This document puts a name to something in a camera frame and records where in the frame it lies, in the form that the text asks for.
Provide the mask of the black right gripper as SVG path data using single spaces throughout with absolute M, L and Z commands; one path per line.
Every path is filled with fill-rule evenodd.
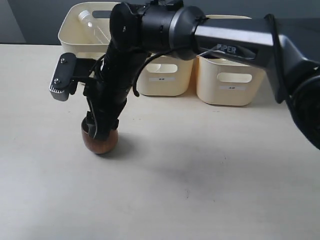
M 117 130 L 118 117 L 127 102 L 127 95 L 147 52 L 141 49 L 118 50 L 110 44 L 100 65 L 95 67 L 99 81 L 89 87 L 87 101 L 90 111 L 85 123 L 92 139 L 106 140 L 111 130 Z

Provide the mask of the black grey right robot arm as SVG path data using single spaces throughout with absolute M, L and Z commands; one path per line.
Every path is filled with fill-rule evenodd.
M 106 140 L 118 126 L 129 91 L 136 96 L 145 66 L 161 56 L 220 58 L 265 71 L 277 103 L 285 102 L 302 134 L 320 145 L 320 20 L 212 19 L 181 0 L 165 5 L 121 2 L 110 14 L 111 40 L 94 66 L 85 129 Z

